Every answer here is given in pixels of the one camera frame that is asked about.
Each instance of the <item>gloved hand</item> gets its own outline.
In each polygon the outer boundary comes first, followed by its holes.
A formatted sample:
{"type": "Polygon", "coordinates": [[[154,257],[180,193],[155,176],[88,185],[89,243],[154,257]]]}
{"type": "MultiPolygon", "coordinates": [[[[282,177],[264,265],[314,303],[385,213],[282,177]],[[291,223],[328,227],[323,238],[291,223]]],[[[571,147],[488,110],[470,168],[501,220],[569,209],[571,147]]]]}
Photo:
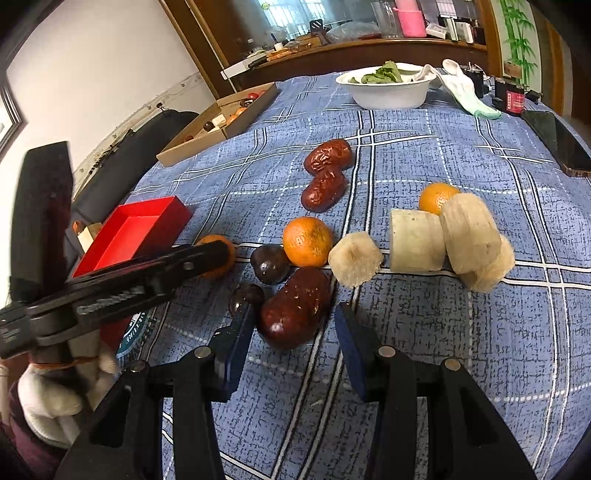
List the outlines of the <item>gloved hand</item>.
{"type": "MultiPolygon", "coordinates": [[[[95,410],[113,386],[114,375],[119,371],[115,356],[105,345],[100,344],[97,332],[72,339],[69,345],[74,358],[97,356],[96,361],[75,367],[90,385],[86,397],[92,410],[95,410]],[[100,345],[99,352],[96,352],[96,345],[100,345]]],[[[71,418],[68,420],[68,417],[80,412],[84,402],[76,392],[48,378],[47,372],[46,369],[29,365],[18,382],[18,396],[33,433],[48,445],[67,449],[78,434],[77,431],[72,434],[71,425],[75,422],[71,418]]]]}

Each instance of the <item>red tray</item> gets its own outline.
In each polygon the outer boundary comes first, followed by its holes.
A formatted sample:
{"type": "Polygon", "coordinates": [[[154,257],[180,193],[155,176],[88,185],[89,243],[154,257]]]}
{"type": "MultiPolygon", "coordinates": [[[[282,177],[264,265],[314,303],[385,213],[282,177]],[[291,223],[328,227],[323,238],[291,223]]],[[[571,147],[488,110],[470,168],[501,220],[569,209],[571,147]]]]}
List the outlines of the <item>red tray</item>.
{"type": "MultiPolygon", "coordinates": [[[[191,212],[177,197],[120,205],[103,225],[73,276],[165,250],[173,245],[190,218],[191,212]]],[[[100,337],[116,350],[128,324],[129,318],[105,325],[100,337]]]]}

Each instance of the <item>blue plaid tablecloth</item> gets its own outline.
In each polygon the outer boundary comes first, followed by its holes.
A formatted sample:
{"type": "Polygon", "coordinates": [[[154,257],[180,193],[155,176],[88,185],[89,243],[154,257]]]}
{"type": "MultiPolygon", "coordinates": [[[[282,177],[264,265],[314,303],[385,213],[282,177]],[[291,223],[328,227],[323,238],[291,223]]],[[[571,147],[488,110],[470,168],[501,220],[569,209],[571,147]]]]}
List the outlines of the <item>blue plaid tablecloth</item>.
{"type": "MultiPolygon", "coordinates": [[[[129,202],[176,195],[193,210],[179,243],[220,233],[238,246],[230,274],[189,281],[152,312],[140,356],[152,364],[174,361],[229,321],[232,291],[256,282],[252,250],[281,243],[287,222],[307,214],[300,204],[311,180],[302,166],[306,155],[346,138],[356,155],[345,171],[349,190],[317,217],[335,241],[368,231],[384,249],[386,268],[354,290],[333,282],[334,304],[358,303],[362,321],[414,359],[459,358],[538,477],[552,478],[591,421],[589,180],[565,176],[520,118],[474,118],[444,90],[429,91],[415,110],[364,111],[335,78],[280,83],[279,97],[246,133],[173,167],[156,164],[138,183],[129,202]],[[491,294],[469,292],[451,271],[387,269],[390,209],[417,208],[422,189],[435,181],[481,196],[515,249],[517,266],[491,294]]],[[[527,102],[527,108],[545,107],[527,102]]],[[[274,351],[254,334],[238,391],[213,407],[227,478],[363,478],[376,405],[361,403],[351,389],[332,314],[313,341],[290,352],[274,351]]],[[[417,478],[423,479],[426,402],[418,405],[417,478]]],[[[172,409],[167,401],[168,480],[172,409]]]]}

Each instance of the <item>screw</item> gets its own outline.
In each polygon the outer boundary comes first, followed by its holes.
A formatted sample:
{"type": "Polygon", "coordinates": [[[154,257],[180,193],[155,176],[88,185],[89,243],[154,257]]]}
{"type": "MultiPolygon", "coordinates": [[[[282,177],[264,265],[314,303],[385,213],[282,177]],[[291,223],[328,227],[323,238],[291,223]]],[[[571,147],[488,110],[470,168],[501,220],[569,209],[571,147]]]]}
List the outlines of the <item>screw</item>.
{"type": "Polygon", "coordinates": [[[197,358],[205,358],[211,354],[212,354],[212,349],[210,349],[208,346],[205,346],[205,345],[197,347],[195,349],[195,356],[197,358]]]}
{"type": "Polygon", "coordinates": [[[394,355],[396,355],[396,350],[394,350],[394,348],[389,345],[382,345],[378,349],[378,353],[384,358],[392,358],[394,355]]]}
{"type": "Polygon", "coordinates": [[[445,368],[451,370],[452,372],[457,372],[459,369],[462,368],[462,364],[458,362],[455,358],[448,358],[445,360],[445,368]]]}
{"type": "Polygon", "coordinates": [[[129,369],[134,373],[141,372],[144,368],[146,368],[146,362],[143,360],[136,360],[135,362],[131,362],[129,369]]]}

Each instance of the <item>black phone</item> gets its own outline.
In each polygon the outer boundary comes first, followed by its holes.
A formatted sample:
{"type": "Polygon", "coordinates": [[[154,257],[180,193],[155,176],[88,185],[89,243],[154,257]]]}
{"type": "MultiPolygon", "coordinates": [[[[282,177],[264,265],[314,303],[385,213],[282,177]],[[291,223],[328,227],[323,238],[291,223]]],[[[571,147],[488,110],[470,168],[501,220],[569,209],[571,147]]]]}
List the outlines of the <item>black phone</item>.
{"type": "Polygon", "coordinates": [[[569,177],[591,177],[591,157],[552,112],[523,110],[525,120],[569,177]]]}

